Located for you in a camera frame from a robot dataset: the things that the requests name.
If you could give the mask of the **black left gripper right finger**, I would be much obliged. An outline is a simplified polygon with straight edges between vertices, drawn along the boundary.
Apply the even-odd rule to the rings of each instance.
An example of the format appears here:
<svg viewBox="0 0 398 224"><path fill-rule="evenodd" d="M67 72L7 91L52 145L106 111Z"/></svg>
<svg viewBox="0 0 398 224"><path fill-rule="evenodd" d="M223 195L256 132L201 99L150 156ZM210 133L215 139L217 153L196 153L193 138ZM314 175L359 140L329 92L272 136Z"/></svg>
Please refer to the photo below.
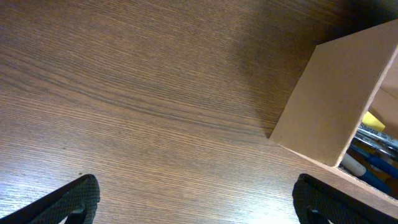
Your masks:
<svg viewBox="0 0 398 224"><path fill-rule="evenodd" d="M300 223L397 224L396 218L308 174L299 175L292 197Z"/></svg>

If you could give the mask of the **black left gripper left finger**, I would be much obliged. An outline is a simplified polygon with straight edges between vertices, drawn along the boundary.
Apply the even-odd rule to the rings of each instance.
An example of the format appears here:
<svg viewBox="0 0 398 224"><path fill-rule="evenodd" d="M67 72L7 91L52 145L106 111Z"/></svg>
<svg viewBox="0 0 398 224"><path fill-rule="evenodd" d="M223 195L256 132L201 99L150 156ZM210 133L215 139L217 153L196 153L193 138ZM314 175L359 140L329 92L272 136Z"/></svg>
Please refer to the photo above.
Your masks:
<svg viewBox="0 0 398 224"><path fill-rule="evenodd" d="M1 218L1 223L92 224L99 202L100 187L97 178L93 174L86 174Z"/></svg>

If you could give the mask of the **blue whiteboard marker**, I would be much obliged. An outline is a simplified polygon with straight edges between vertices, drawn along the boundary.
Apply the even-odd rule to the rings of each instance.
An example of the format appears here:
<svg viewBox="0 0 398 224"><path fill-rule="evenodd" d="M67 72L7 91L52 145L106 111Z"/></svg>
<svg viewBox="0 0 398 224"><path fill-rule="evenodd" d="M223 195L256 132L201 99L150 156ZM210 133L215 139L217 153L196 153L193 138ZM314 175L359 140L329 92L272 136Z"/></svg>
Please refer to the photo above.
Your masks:
<svg viewBox="0 0 398 224"><path fill-rule="evenodd" d="M384 192L385 194L390 194L390 188L382 180L378 179L375 175L368 171L365 166L360 164L349 154L344 155L341 165L349 170L355 177L365 181L370 186L378 189L381 192Z"/></svg>

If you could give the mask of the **blue ballpoint pen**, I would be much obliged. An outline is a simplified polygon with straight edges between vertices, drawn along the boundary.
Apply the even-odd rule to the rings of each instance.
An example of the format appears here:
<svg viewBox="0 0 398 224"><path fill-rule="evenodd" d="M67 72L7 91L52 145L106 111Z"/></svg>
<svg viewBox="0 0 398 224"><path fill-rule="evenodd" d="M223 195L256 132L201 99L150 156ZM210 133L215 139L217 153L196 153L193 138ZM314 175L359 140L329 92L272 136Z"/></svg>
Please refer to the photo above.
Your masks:
<svg viewBox="0 0 398 224"><path fill-rule="evenodd" d="M349 150L361 155L363 159L372 166L377 167L379 170L391 175L395 179L397 178L397 168L388 164L381 158L378 158L355 145L350 145Z"/></svg>

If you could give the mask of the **black clear ballpoint pen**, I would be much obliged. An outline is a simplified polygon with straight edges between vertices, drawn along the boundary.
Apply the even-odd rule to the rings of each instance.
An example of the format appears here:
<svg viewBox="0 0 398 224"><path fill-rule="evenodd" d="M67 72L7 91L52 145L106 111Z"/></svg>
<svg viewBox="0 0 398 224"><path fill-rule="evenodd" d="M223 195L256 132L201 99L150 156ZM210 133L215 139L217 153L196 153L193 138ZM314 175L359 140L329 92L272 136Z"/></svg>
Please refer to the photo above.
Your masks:
<svg viewBox="0 0 398 224"><path fill-rule="evenodd" d="M366 136L361 136L356 134L354 137L355 140L364 143L365 145L375 149L376 151L380 152L381 154L385 154L386 156L390 157L391 159L397 161L397 153L386 146L383 146L381 143L372 140Z"/></svg>

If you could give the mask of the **black sharpie marker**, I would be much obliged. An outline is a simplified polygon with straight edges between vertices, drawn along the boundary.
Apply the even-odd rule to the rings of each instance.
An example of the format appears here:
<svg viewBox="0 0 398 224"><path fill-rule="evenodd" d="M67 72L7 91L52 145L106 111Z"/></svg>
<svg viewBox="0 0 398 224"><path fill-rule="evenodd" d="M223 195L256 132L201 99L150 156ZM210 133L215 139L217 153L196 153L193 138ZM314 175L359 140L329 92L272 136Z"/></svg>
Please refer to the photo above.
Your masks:
<svg viewBox="0 0 398 224"><path fill-rule="evenodd" d="M386 144L390 147L393 147L395 149L397 149L397 147L398 147L396 138L394 138L390 135L387 135L383 132L377 131L376 129L371 128L363 123L361 123L359 125L358 132L369 137L369 138L377 139L377 140L383 142L384 144Z"/></svg>

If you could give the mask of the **yellow highlighter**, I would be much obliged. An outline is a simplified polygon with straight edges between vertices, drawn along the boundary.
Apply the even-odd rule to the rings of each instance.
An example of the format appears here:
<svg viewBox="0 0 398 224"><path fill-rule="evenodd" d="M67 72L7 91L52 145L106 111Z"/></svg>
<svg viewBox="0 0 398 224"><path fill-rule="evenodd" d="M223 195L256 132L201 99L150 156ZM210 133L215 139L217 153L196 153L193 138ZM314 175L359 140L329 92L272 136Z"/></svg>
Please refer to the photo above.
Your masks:
<svg viewBox="0 0 398 224"><path fill-rule="evenodd" d="M364 115L362 123L380 132L382 132L386 127L382 122L380 122L373 114L368 111Z"/></svg>

